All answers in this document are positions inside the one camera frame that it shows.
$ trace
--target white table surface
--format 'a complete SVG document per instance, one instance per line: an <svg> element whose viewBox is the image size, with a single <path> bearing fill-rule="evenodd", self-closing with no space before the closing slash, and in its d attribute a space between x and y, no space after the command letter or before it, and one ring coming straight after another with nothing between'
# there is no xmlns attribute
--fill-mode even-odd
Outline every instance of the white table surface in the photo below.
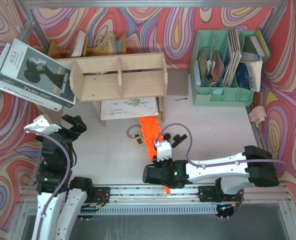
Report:
<svg viewBox="0 0 296 240"><path fill-rule="evenodd" d="M242 152L244 146L257 145L245 107L194 106L190 82L188 99L174 101L179 98L183 96L167 96L165 122L161 127L181 123L191 130L190 159L222 158ZM73 143L77 164L72 168L71 179L75 176L92 178L96 185L143 183L144 167L151 163L147 149L145 146L136 148L134 140L126 135L131 125L139 124L137 118L108 120L103 127L92 102L65 107L64 114L80 115L87 126L87 131ZM173 160L185 159L189 145L186 130L173 126L165 132L171 137L187 134L188 138L172 151Z"/></svg>

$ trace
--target book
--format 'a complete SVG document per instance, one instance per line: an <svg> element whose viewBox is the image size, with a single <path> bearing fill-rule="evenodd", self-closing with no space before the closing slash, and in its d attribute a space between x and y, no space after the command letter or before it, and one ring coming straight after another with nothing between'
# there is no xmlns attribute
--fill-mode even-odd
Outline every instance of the book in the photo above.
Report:
<svg viewBox="0 0 296 240"><path fill-rule="evenodd" d="M238 87L260 91L263 61L241 61L236 70Z"/></svg>
<svg viewBox="0 0 296 240"><path fill-rule="evenodd" d="M207 83L207 59L204 53L204 49L199 51L199 58L198 58L198 75L199 77L196 78L196 86L202 87L206 86Z"/></svg>
<svg viewBox="0 0 296 240"><path fill-rule="evenodd" d="M7 43L0 54L0 69L2 68L2 65L6 59L6 56L8 54L10 47L11 47L11 45L9 43ZM43 97L31 94L28 91L22 90L22 89L17 88L13 85L7 84L6 82L3 82L3 81L0 81L0 90L10 93L12 95L15 95L19 98L28 100L34 104L44 106L44 107L54 110L54 111L59 111L62 108L62 106L58 103L48 101Z"/></svg>
<svg viewBox="0 0 296 240"><path fill-rule="evenodd" d="M77 37L73 41L69 48L66 58L76 58L80 57L83 53L83 48L85 44L86 34L83 31L79 31Z"/></svg>
<svg viewBox="0 0 296 240"><path fill-rule="evenodd" d="M262 60L262 56L258 54L250 53L250 52L241 52L241 59L240 61L260 61Z"/></svg>
<svg viewBox="0 0 296 240"><path fill-rule="evenodd" d="M49 102L43 97L23 91L22 89L17 88L13 85L8 85L5 82L0 82L0 90L56 112L58 112L63 107L58 103Z"/></svg>
<svg viewBox="0 0 296 240"><path fill-rule="evenodd" d="M71 108L71 69L15 39L0 70L0 81Z"/></svg>
<svg viewBox="0 0 296 240"><path fill-rule="evenodd" d="M250 54L257 54L261 57L266 56L264 49L256 36L246 37L242 51Z"/></svg>
<svg viewBox="0 0 296 240"><path fill-rule="evenodd" d="M124 32L116 41L117 54L126 54L127 34Z"/></svg>
<svg viewBox="0 0 296 240"><path fill-rule="evenodd" d="M91 56L106 56L106 55L116 55L116 39L115 34L110 32L108 36L93 50L90 54Z"/></svg>
<svg viewBox="0 0 296 240"><path fill-rule="evenodd" d="M213 81L218 84L221 79L224 76L225 73L225 66L224 63L222 61L222 58L220 57L220 53L218 51L216 51L216 55L215 55L215 65L214 68L211 72L212 75L212 79Z"/></svg>
<svg viewBox="0 0 296 240"><path fill-rule="evenodd" d="M230 38L228 39L228 49L226 52L226 56L224 57L224 67L225 67L225 73L223 76L223 84L227 86L228 84L228 76L231 71L232 65L233 65L233 59L234 59L235 53L233 52L233 46L232 46L232 41Z"/></svg>
<svg viewBox="0 0 296 240"><path fill-rule="evenodd" d="M156 97L101 101L101 120L156 116L159 113Z"/></svg>
<svg viewBox="0 0 296 240"><path fill-rule="evenodd" d="M272 50L270 49L268 42L264 36L264 33L260 28L256 29L256 31L254 32L254 35L258 38L264 50L265 57L262 58L262 61L263 61L263 65L265 65L272 54Z"/></svg>
<svg viewBox="0 0 296 240"><path fill-rule="evenodd" d="M235 45L236 54L235 54L235 61L233 63L233 68L232 68L232 71L230 73L231 74L230 75L230 79L228 81L228 86L229 87L233 83L233 80L234 80L234 77L235 77L235 74L236 74L237 67L239 65L240 59L242 58L242 51L241 51L241 46L240 46L240 41L239 41L238 30L236 28L233 28L231 30L231 33L232 33L233 39L234 39L234 45Z"/></svg>

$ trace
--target pink object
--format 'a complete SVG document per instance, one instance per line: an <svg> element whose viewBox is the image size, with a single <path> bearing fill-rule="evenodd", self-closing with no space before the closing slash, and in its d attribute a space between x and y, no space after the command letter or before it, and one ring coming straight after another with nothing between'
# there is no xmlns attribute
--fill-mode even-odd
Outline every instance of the pink object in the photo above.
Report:
<svg viewBox="0 0 296 240"><path fill-rule="evenodd" d="M256 127L258 128L258 124L265 121L265 118L267 117L267 113L264 106L256 106L249 114L250 122L253 122L256 124Z"/></svg>

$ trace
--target metal rail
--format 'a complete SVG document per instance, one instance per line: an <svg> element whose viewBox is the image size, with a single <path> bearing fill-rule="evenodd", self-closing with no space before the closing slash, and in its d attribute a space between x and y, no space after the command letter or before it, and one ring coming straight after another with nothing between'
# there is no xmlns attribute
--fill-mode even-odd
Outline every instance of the metal rail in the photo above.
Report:
<svg viewBox="0 0 296 240"><path fill-rule="evenodd" d="M107 7L277 7L281 0L21 0L28 9Z"/></svg>

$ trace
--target paper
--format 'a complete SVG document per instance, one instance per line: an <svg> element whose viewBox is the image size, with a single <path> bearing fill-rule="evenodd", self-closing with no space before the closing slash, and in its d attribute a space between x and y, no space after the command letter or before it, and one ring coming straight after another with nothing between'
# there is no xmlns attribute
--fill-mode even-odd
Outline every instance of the paper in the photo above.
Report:
<svg viewBox="0 0 296 240"><path fill-rule="evenodd" d="M158 113L156 97L101 101L101 120L156 116Z"/></svg>

